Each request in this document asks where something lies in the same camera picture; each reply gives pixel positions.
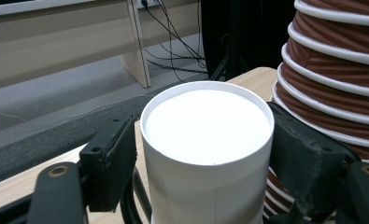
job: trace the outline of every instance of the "white paper cup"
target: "white paper cup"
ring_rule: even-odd
[[[274,118],[233,84],[178,85],[145,107],[140,129],[153,224],[262,223]]]

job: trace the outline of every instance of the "cup rim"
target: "cup rim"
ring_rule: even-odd
[[[299,11],[313,17],[321,18],[329,21],[339,21],[345,23],[352,23],[358,25],[369,26],[369,15],[362,15],[353,12],[336,11],[332,9],[325,9],[313,7],[301,0],[295,0],[294,6]]]
[[[345,142],[345,143],[349,143],[352,145],[357,145],[357,146],[361,146],[361,147],[369,147],[369,140],[368,139],[363,139],[363,138],[359,138],[356,136],[351,136],[351,135],[347,135],[344,133],[339,133],[339,132],[335,132],[335,131],[331,131],[328,129],[324,129],[321,128],[320,126],[311,123],[309,121],[307,121],[306,119],[303,119],[301,116],[299,116],[298,114],[296,114],[295,112],[291,111],[282,101],[281,99],[278,97],[277,95],[277,85],[274,85],[273,89],[272,89],[272,93],[274,95],[274,102],[276,102],[278,105],[282,106],[287,112],[289,112],[291,115],[293,115],[295,118],[297,118],[298,120],[300,120],[301,122],[303,122],[304,124],[316,129],[317,131],[324,133],[338,141],[341,142]]]
[[[335,108],[326,104],[323,104],[319,101],[316,101],[307,95],[303,94],[302,92],[295,89],[290,83],[286,81],[286,79],[281,75],[281,64],[277,68],[277,81],[279,84],[294,98],[301,101],[303,104],[309,105],[312,108],[315,108],[321,112],[326,114],[338,117],[340,119],[347,119],[363,124],[369,124],[369,116],[359,113],[354,113],[351,111]]]
[[[316,51],[332,55],[337,58],[346,59],[349,61],[353,61],[356,63],[365,63],[369,64],[369,54],[356,52],[349,49],[342,49],[335,46],[326,45],[319,41],[316,41],[312,38],[309,38],[305,35],[301,35],[298,33],[293,25],[292,22],[289,24],[288,27],[289,36],[294,39],[296,42]]]
[[[308,70],[304,67],[302,67],[300,64],[296,63],[287,52],[287,43],[283,45],[281,50],[281,55],[283,58],[283,61],[287,63],[289,67],[300,73],[301,75],[308,77],[314,81],[317,81],[318,83],[324,84],[329,87],[336,88],[340,91],[348,91],[351,93],[368,96],[369,97],[369,88],[358,86],[352,83],[342,82],[338,81],[329,77],[322,76],[321,74],[318,74],[316,72],[313,72],[311,70]]]
[[[264,113],[264,115],[265,115],[265,117],[268,121],[269,130],[270,130],[267,137],[265,137],[261,148],[263,148],[263,146],[265,146],[265,144],[267,144],[270,141],[270,139],[272,138],[273,132],[274,132],[274,128],[275,128],[274,115],[272,113],[271,108],[268,106],[268,104],[259,95],[257,95],[253,91],[250,91],[248,89],[245,89],[243,87],[240,87],[240,86],[232,84],[232,83],[219,82],[219,81],[205,81],[204,80],[204,81],[188,82],[188,83],[184,83],[184,84],[180,84],[180,85],[171,87],[171,88],[157,94],[155,97],[153,97],[147,103],[147,105],[143,109],[143,111],[141,113],[141,116],[140,116],[140,131],[142,133],[142,137],[147,141],[147,143],[152,148],[154,148],[154,150],[160,152],[157,149],[157,147],[152,144],[152,141],[149,140],[149,137],[148,137],[147,132],[146,132],[146,123],[147,123],[147,119],[148,119],[150,113],[153,111],[153,109],[156,108],[156,106],[158,106],[162,102],[165,102],[166,100],[172,99],[172,98],[174,98],[176,96],[179,96],[180,94],[183,94],[185,92],[199,91],[199,90],[225,91],[225,92],[229,92],[229,93],[241,96],[241,97],[245,98],[246,100],[248,100],[248,101],[252,102],[253,104],[255,104]],[[240,158],[240,159],[237,159],[237,160],[234,160],[234,161],[219,162],[219,165],[244,160],[245,158],[247,158],[248,156],[254,154],[255,152],[252,152],[252,153],[248,154],[246,157]],[[172,158],[168,155],[164,155],[164,156],[166,158],[169,158],[170,160],[179,161],[176,158]],[[191,163],[191,162],[187,162],[187,161],[185,163],[191,164],[191,165],[209,166],[207,164]]]

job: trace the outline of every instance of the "dark background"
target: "dark background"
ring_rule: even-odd
[[[240,3],[239,51],[249,70],[282,62],[280,50],[296,9],[293,0],[235,0]],[[228,44],[230,5],[227,0],[202,1],[202,35],[209,76],[219,66]]]

